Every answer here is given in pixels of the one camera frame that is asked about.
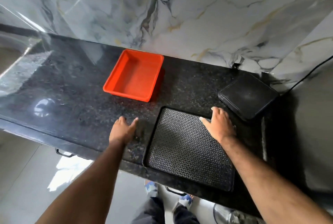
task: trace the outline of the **shoe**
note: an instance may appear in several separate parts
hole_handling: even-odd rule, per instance
[[[190,195],[190,194],[186,194],[185,196],[181,196],[181,197],[179,197],[177,205],[181,204],[184,207],[186,207],[187,210],[189,210],[192,203],[193,203],[193,198],[194,198],[194,196]]]
[[[149,197],[158,197],[159,195],[159,188],[157,184],[150,180],[144,181],[144,187],[146,188],[146,192]]]

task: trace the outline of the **red plastic tray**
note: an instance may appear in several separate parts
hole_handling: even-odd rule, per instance
[[[125,49],[103,86],[107,93],[148,102],[164,56]]]

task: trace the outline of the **granite countertop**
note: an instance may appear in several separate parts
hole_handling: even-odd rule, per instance
[[[234,191],[223,192],[142,166],[146,145],[161,107],[211,116],[211,107],[228,109],[217,91],[245,72],[165,57],[164,80],[151,102],[103,92],[123,48],[72,38],[40,35],[25,55],[39,66],[15,92],[0,96],[0,128],[37,142],[95,159],[108,145],[114,121],[139,117],[137,137],[126,148],[120,169],[203,199],[258,216],[238,174]],[[17,79],[18,70],[7,73]],[[242,142],[263,157],[261,120],[246,124],[230,113]]]

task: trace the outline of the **floor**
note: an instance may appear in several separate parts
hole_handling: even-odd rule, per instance
[[[77,156],[57,155],[54,148],[0,131],[0,224],[35,223],[48,205],[89,164]],[[160,187],[165,220],[178,196]],[[119,171],[106,223],[130,223],[146,200],[144,180]],[[202,224],[214,224],[213,203],[196,198],[191,211]]]

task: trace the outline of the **hand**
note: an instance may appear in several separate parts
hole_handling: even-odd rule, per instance
[[[111,129],[109,142],[116,140],[127,145],[133,138],[138,121],[139,118],[135,118],[131,125],[128,126],[126,118],[123,116],[119,117]]]
[[[229,119],[228,113],[222,108],[217,107],[212,107],[211,110],[213,110],[211,122],[200,117],[200,121],[205,125],[211,136],[220,144],[222,144],[223,139],[226,137],[235,137],[236,132]]]

